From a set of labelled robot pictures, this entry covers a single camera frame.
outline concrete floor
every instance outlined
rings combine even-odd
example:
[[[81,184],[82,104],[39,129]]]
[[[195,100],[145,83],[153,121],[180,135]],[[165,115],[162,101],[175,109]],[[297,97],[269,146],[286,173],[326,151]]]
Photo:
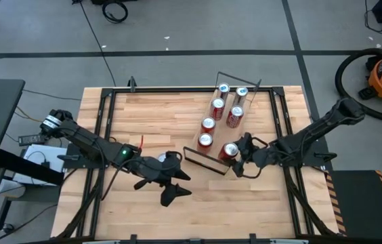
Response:
[[[81,7],[70,2],[0,0],[0,79],[24,79],[26,89],[73,98],[80,98],[84,87],[112,85],[102,57],[85,54],[98,52],[99,47]],[[369,0],[369,7],[376,2]],[[363,0],[139,0],[126,2],[129,18],[119,25],[107,22],[99,6],[88,0],[83,5],[100,44],[106,46],[104,51],[112,52],[106,60],[118,86],[125,86],[131,75],[140,86],[212,85],[216,72],[223,71],[252,81],[262,78],[262,85],[302,85],[315,115],[323,115],[338,98],[334,75],[346,56],[320,52],[305,55],[302,61],[294,50],[382,47],[382,36],[364,27]],[[293,22],[286,18],[287,7]],[[369,20],[371,26],[378,26],[373,15]],[[207,52],[169,55],[166,48]],[[209,52],[229,49],[274,52]],[[136,56],[140,51],[158,52]],[[45,53],[59,57],[44,58]],[[364,84],[363,64],[357,61],[346,70],[344,81],[352,94]],[[19,106],[38,119],[52,108],[69,110],[75,116],[79,109],[78,102],[27,93]],[[382,103],[372,102],[372,106],[382,110]],[[14,117],[7,132],[15,138],[35,134],[39,124]],[[330,151],[339,155],[333,161],[335,169],[382,171],[382,121],[367,117],[354,127],[335,130],[326,141]],[[1,147],[16,154],[21,149],[9,138]],[[15,204],[7,222],[21,224],[48,205]],[[0,243],[47,239],[54,211]]]

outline wooden tabletop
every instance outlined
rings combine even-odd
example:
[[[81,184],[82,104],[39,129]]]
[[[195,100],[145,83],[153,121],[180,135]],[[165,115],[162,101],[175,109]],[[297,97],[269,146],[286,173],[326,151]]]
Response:
[[[77,122],[91,131],[96,123],[101,89],[86,88],[81,102]],[[284,90],[296,132],[310,124],[307,106],[300,86],[286,86]],[[119,94],[111,136],[139,146],[144,135],[144,156],[157,157],[166,150],[183,151],[199,128],[211,96],[211,92]],[[281,115],[280,101],[277,103]],[[267,142],[276,139],[267,92],[257,93],[243,122],[245,131],[254,136]],[[187,161],[182,161],[182,169],[191,181],[175,182],[191,190],[192,195],[176,198],[169,207],[159,203],[162,188],[147,184],[134,190],[133,185],[141,179],[119,173],[100,204],[96,239],[129,239],[131,234],[137,234],[138,239],[246,239],[249,233],[256,233],[257,238],[294,237],[281,167],[267,166],[255,180],[236,178],[231,171],[223,176]],[[245,165],[246,174],[256,172],[254,164]],[[62,232],[80,208],[86,173],[79,169],[63,185],[52,236]],[[107,169],[104,190],[113,173],[113,168]],[[303,168],[302,174],[310,205],[331,230],[337,231],[324,174],[312,168]],[[306,233],[300,207],[299,218]],[[90,221],[86,223],[85,234]]]

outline wire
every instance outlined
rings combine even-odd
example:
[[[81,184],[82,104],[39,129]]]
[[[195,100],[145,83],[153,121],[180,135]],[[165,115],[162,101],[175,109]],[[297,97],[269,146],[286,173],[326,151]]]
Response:
[[[9,136],[9,134],[5,134],[8,138],[10,138],[10,140],[13,140],[14,142],[17,142],[17,143],[20,143],[19,141],[17,141],[16,139],[14,139],[13,137]]]
[[[30,120],[32,120],[32,121],[36,121],[36,122],[40,122],[40,123],[42,123],[43,121],[40,121],[40,120],[38,120],[38,119],[34,119],[34,118],[32,118],[32,117],[30,117],[28,114],[26,114],[19,106],[17,106],[16,107],[19,111],[21,111],[21,113],[23,114],[23,115],[25,115],[26,116],[26,118],[25,119],[30,119]]]
[[[24,117],[24,116],[20,115],[20,114],[17,113],[17,112],[14,112],[14,114],[15,114],[15,115],[18,115],[19,117],[21,117],[21,118],[23,118],[23,119],[28,119],[27,117]]]
[[[247,178],[247,179],[257,179],[259,176],[260,176],[260,173],[261,173],[261,170],[262,170],[263,168],[259,168],[259,172],[257,173],[257,175],[255,175],[255,176],[247,176],[247,175],[242,175],[244,178]]]
[[[69,172],[69,174],[68,174],[67,176],[64,177],[64,179],[63,179],[63,183],[64,183],[64,182],[65,182],[71,175],[73,175],[73,173],[75,173],[76,170],[78,170],[78,169],[73,169],[71,172]]]
[[[107,194],[108,194],[108,192],[110,191],[110,188],[111,188],[111,186],[112,186],[112,183],[113,183],[114,180],[116,179],[116,176],[117,176],[117,174],[119,173],[119,171],[121,171],[122,168],[123,168],[126,164],[128,164],[130,161],[131,161],[131,160],[127,160],[127,161],[123,162],[123,163],[117,168],[117,170],[115,171],[114,175],[113,175],[112,178],[111,178],[110,183],[108,184],[108,187],[107,187],[107,189],[106,189],[106,191],[105,191],[105,193],[104,193],[104,196],[102,196],[102,198],[101,198],[101,201],[103,201],[103,200],[107,197]]]
[[[368,10],[367,0],[364,0],[364,5],[366,6],[366,12],[364,13],[364,25],[365,25],[365,27],[367,29],[371,30],[371,31],[374,31],[374,32],[379,33],[379,34],[382,34],[382,29],[381,30],[377,30],[375,28],[370,27],[370,25],[368,24],[368,13],[371,12],[372,10]]]
[[[78,98],[63,98],[63,97],[53,96],[53,95],[44,94],[44,93],[41,93],[41,92],[38,92],[38,91],[31,91],[31,90],[27,90],[27,89],[23,89],[23,91],[24,91],[24,92],[30,92],[30,93],[33,93],[33,94],[39,94],[39,95],[49,96],[50,98],[57,98],[57,99],[62,99],[62,100],[81,101],[81,99],[78,99]]]
[[[107,59],[105,59],[104,51],[102,51],[101,44],[99,43],[98,38],[96,37],[95,31],[94,31],[93,28],[91,27],[89,18],[87,17],[87,14],[85,13],[83,4],[82,4],[81,2],[79,2],[79,3],[80,3],[80,6],[81,6],[81,9],[83,10],[85,19],[87,20],[87,23],[89,24],[90,30],[91,30],[91,32],[93,33],[93,36],[95,37],[96,43],[98,44],[99,50],[101,51],[102,58],[104,59],[105,65],[107,66],[107,69],[108,69],[108,72],[110,72],[111,79],[112,79],[112,83],[113,83],[114,86],[116,87],[116,86],[117,86],[117,85],[116,85],[116,80],[114,79],[114,76],[112,75],[110,66],[108,65],[108,62],[107,62]]]
[[[110,4],[117,4],[119,7],[121,7],[125,11],[125,16],[123,18],[115,18],[110,12],[106,10],[107,6]],[[119,0],[108,0],[102,5],[102,14],[104,15],[105,19],[113,24],[119,24],[125,21],[128,18],[128,9],[126,8],[125,4],[123,4]]]
[[[57,206],[57,204],[54,204],[54,205],[51,205],[51,206],[45,208],[45,209],[42,210],[40,213],[38,213],[35,217],[31,218],[29,221],[27,221],[27,222],[21,224],[19,227],[13,229],[12,231],[10,231],[10,232],[8,232],[8,233],[2,235],[2,236],[0,237],[0,240],[3,239],[3,238],[5,238],[5,237],[8,237],[8,236],[14,234],[16,231],[20,230],[22,227],[26,226],[27,224],[30,224],[33,220],[35,220],[37,217],[39,217],[39,216],[40,216],[41,214],[43,214],[45,211],[47,211],[48,209],[50,209],[50,208],[52,208],[52,207],[55,207],[55,206]]]
[[[140,141],[140,146],[138,147],[138,150],[141,150],[143,148],[144,143],[144,135],[142,135],[142,140]]]
[[[32,152],[29,156],[27,156],[26,160],[28,160],[28,159],[31,157],[31,155],[33,155],[33,154],[35,154],[35,153],[40,153],[40,154],[42,154],[42,155],[43,155],[43,162],[46,162],[46,161],[47,161],[47,156],[45,156],[45,154],[44,154],[43,152],[41,152],[41,151],[35,151],[35,152]],[[31,179],[31,182],[35,185],[35,181],[33,180],[33,177],[30,177],[30,179]]]
[[[70,237],[72,235],[72,233],[74,232],[74,230],[77,227],[78,223],[81,221],[81,218],[83,217],[83,215],[87,211],[87,208],[90,206],[91,202],[94,200],[94,197],[97,194],[100,194],[102,196],[102,185],[101,185],[101,183],[104,182],[104,172],[105,172],[106,160],[105,160],[104,151],[102,150],[102,147],[100,146],[100,144],[98,142],[98,138],[95,138],[95,139],[89,138],[89,137],[85,136],[84,134],[79,133],[77,130],[68,129],[68,128],[56,128],[56,129],[53,129],[51,131],[51,133],[53,131],[60,131],[60,130],[68,130],[68,131],[73,132],[74,134],[79,134],[80,136],[83,136],[84,138],[86,138],[88,140],[91,140],[96,145],[98,150],[100,151],[100,156],[101,156],[101,161],[102,161],[101,170],[100,170],[100,172],[98,174],[98,178],[96,179],[95,185],[93,186],[93,188],[91,189],[91,191],[89,193],[89,196],[87,197],[86,201],[81,204],[81,207],[79,208],[77,214],[75,214],[75,216],[72,219],[72,221],[57,236],[57,238],[58,237],[66,238],[66,237]]]

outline can lid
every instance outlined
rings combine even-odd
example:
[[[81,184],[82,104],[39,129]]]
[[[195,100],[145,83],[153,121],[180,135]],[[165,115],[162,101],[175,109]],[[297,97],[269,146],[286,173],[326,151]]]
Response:
[[[200,137],[198,137],[198,141],[203,146],[209,146],[210,144],[212,144],[212,136],[208,133],[203,133],[200,135]]]
[[[227,143],[224,145],[224,152],[229,156],[237,155],[238,151],[238,146],[235,143]]]
[[[241,106],[233,106],[232,107],[232,115],[234,116],[242,116],[244,114],[244,110]]]
[[[215,108],[222,108],[224,107],[224,100],[222,98],[216,98],[212,101],[212,105]]]
[[[211,117],[204,118],[202,121],[203,127],[207,129],[211,129],[215,127],[215,119],[212,119]]]
[[[229,91],[230,91],[230,86],[229,86],[229,84],[227,84],[227,83],[221,83],[221,84],[219,84],[218,89],[219,89],[221,92],[229,92]]]
[[[248,89],[246,87],[238,87],[236,88],[236,93],[239,96],[245,96],[248,93]]]
[[[161,153],[159,156],[158,156],[158,161],[160,162],[164,162],[165,158],[167,157],[167,155],[165,154],[165,152]]]

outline red soda can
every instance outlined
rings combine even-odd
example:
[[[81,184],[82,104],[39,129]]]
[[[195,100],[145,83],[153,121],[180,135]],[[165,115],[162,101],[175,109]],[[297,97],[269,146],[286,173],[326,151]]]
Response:
[[[230,86],[227,83],[221,83],[218,86],[218,92],[217,92],[217,97],[222,98],[224,101],[227,100],[227,96],[230,92]]]
[[[224,112],[224,100],[221,98],[215,98],[211,103],[211,117],[216,121],[223,117]]]
[[[233,142],[226,143],[221,148],[218,154],[218,159],[221,159],[221,160],[233,159],[234,157],[237,156],[238,152],[239,152],[238,146],[235,143]]]
[[[238,127],[240,120],[244,117],[244,109],[239,106],[233,106],[229,112],[229,116],[227,116],[227,126],[230,128]]]
[[[208,133],[203,133],[198,137],[198,147],[197,151],[201,153],[208,153],[211,150],[212,146],[212,136],[209,135]]]
[[[213,135],[214,131],[215,131],[215,119],[211,117],[204,118],[202,120],[202,129],[200,133],[208,133]]]

